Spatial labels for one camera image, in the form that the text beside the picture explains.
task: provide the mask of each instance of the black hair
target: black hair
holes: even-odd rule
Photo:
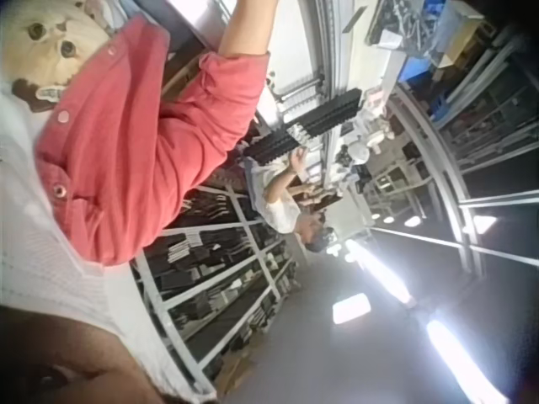
[[[313,253],[320,253],[330,241],[330,235],[334,232],[332,227],[322,227],[312,238],[311,242],[305,244],[305,248]]]

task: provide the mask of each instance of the person in red shirt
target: person in red shirt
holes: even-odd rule
[[[14,0],[0,13],[2,85],[10,83],[15,98],[0,99],[0,186],[9,193],[0,204],[8,219],[2,235],[10,246],[2,257],[9,265],[1,302],[8,307],[0,307],[2,399],[200,402],[166,397],[124,340],[95,326],[101,318],[91,297],[100,287],[83,300],[84,310],[69,288],[82,295],[86,280],[99,280],[90,269],[125,263],[151,243],[179,213],[184,194],[243,137],[264,86],[278,0],[238,0],[219,50],[167,104],[160,100],[166,31],[138,15],[108,40],[108,30],[78,12],[88,3],[95,2]],[[79,42],[82,31],[96,33],[98,44]],[[51,61],[58,69],[45,69]],[[8,111],[24,111],[23,118]],[[40,209],[44,201],[65,244],[50,228],[51,211]],[[23,292],[32,295],[18,292],[27,284]]]

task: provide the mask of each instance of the white fabric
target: white fabric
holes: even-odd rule
[[[301,213],[300,208],[286,190],[277,202],[268,204],[264,199],[264,190],[277,174],[285,171],[286,167],[285,160],[279,159],[265,166],[254,162],[251,170],[256,210],[271,227],[282,234],[294,231],[297,217]]]
[[[105,15],[114,18],[111,25],[117,28],[125,19],[118,4],[111,5]],[[3,40],[0,27],[0,44]],[[193,403],[213,398],[196,395],[168,354],[129,264],[104,268],[83,261],[56,224],[33,154],[49,116],[50,112],[32,114],[11,94],[0,72],[0,303],[112,332],[163,393]]]

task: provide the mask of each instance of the cartoon face print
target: cartoon face print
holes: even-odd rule
[[[84,62],[109,40],[85,13],[87,2],[15,0],[0,15],[2,80],[35,112],[54,106]]]

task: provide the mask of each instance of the storage rack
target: storage rack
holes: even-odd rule
[[[246,213],[242,210],[239,200],[247,198],[247,195],[237,194],[232,187],[226,189],[214,189],[205,186],[197,187],[200,192],[209,194],[225,195],[232,203],[234,212],[239,221],[221,224],[208,224],[203,226],[186,226],[165,229],[162,237],[173,237],[181,234],[196,234],[201,231],[222,231],[226,229],[243,229],[248,239],[248,246],[253,253],[239,263],[233,264],[230,268],[211,276],[209,279],[189,287],[187,290],[174,297],[165,298],[163,292],[156,284],[155,274],[151,271],[147,254],[142,252],[136,257],[136,271],[140,276],[140,283],[143,286],[143,298],[147,303],[148,310],[155,315],[157,328],[164,330],[163,342],[173,351],[173,356],[177,354],[180,359],[179,367],[186,376],[192,377],[194,386],[201,393],[215,393],[215,387],[211,383],[212,361],[225,349],[236,335],[241,333],[249,323],[254,323],[261,318],[266,318],[262,306],[268,299],[272,313],[275,314],[282,305],[283,278],[291,268],[295,267],[292,258],[287,258],[280,263],[279,268],[270,269],[266,263],[268,254],[279,246],[282,247],[284,239],[279,237],[275,242],[265,247],[260,247],[253,233],[254,226],[264,226],[261,219],[248,221]],[[208,316],[199,320],[194,327],[180,331],[175,324],[172,312],[180,305],[192,301],[196,296],[205,293],[212,288],[218,287],[221,282],[230,282],[233,279],[240,279],[243,270],[249,266],[257,265],[260,270],[255,274],[244,290],[236,297],[227,302],[225,307],[213,311]],[[269,328],[272,319],[265,324]]]

